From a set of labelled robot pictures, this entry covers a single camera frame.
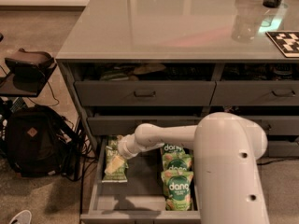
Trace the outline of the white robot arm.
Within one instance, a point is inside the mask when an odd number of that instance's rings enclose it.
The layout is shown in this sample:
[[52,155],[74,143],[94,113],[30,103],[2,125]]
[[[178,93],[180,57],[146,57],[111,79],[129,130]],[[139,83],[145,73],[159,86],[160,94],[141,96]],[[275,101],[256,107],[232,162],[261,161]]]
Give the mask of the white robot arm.
[[270,224],[256,163],[268,144],[259,124],[224,112],[193,126],[143,123],[119,141],[119,154],[107,171],[163,144],[193,151],[201,224]]

